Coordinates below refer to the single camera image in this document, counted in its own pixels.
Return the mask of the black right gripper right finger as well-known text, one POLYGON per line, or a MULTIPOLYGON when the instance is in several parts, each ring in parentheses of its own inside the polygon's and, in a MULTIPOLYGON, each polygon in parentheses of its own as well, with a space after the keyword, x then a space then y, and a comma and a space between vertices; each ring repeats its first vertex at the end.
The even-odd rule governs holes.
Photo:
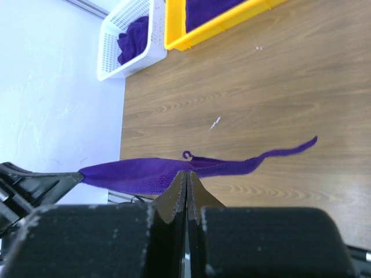
POLYGON ((328 213, 313 207, 226 207, 187 176, 192 277, 355 277, 328 213))

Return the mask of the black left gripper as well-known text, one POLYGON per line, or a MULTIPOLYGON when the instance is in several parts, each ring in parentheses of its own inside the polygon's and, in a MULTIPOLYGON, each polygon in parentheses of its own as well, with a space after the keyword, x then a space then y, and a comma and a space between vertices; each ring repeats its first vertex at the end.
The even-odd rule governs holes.
POLYGON ((1 163, 1 233, 41 203, 57 203, 83 180, 74 173, 33 173, 1 163))

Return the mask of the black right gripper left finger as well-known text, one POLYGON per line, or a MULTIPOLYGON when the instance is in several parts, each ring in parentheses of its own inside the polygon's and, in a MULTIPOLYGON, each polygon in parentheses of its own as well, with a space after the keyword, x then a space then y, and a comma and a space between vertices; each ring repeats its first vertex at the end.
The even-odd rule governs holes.
POLYGON ((186 174, 151 203, 48 205, 34 210, 2 277, 180 277, 186 174))

